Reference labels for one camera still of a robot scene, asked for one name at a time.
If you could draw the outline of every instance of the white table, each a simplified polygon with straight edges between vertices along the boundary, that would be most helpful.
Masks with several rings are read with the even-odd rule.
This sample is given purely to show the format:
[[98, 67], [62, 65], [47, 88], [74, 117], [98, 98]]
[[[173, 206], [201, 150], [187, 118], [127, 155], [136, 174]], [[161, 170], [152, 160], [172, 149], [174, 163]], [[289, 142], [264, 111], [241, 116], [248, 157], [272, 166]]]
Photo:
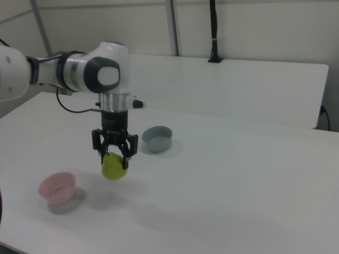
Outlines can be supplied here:
[[[62, 96], [74, 110], [93, 105]], [[71, 114], [41, 93], [0, 120], [0, 242], [28, 254], [337, 253], [339, 135], [152, 108], [129, 132], [173, 130], [150, 155], [139, 144], [127, 175], [101, 175], [91, 131], [100, 114]], [[73, 210], [51, 210], [41, 181], [76, 176]]]

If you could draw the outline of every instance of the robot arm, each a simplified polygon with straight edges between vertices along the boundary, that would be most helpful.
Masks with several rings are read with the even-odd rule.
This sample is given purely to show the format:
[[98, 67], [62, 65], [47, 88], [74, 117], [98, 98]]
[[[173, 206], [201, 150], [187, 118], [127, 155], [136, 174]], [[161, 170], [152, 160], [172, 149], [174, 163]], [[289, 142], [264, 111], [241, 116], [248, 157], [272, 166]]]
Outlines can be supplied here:
[[123, 155], [123, 169], [128, 168], [138, 147], [138, 136], [127, 131], [128, 110], [145, 107], [130, 95], [128, 82], [129, 52], [119, 43], [101, 42], [88, 54], [71, 51], [51, 58], [25, 57], [16, 49], [0, 46], [0, 101], [21, 97], [30, 84], [97, 93], [102, 129], [92, 131], [93, 149], [101, 155], [102, 163], [109, 145], [117, 146]]

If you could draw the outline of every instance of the gray bowl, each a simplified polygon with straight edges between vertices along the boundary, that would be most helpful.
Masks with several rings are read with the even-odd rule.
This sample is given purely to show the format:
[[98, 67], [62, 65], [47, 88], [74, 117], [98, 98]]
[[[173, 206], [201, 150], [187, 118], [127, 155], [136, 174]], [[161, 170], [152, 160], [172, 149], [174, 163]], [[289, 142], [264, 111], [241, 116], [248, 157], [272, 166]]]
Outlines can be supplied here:
[[155, 126], [146, 130], [141, 139], [151, 152], [162, 152], [172, 144], [172, 130], [165, 126]]

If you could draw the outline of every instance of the pink cup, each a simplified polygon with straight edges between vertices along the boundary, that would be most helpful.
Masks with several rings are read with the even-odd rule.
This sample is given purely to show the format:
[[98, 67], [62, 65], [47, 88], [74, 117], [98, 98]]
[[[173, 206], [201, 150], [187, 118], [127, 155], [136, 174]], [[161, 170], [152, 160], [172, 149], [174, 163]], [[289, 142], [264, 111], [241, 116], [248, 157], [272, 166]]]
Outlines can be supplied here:
[[75, 176], [69, 172], [53, 174], [39, 186], [39, 194], [50, 205], [60, 205], [69, 201], [75, 192]]

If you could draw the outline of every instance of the yellow ball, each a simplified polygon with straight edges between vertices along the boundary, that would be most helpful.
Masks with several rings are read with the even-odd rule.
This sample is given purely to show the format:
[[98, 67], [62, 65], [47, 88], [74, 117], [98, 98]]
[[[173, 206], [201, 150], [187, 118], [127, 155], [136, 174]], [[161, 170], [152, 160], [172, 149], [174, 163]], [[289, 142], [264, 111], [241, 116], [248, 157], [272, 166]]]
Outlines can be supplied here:
[[122, 157], [113, 152], [104, 156], [101, 171], [108, 180], [118, 180], [127, 173], [127, 169], [122, 168]]

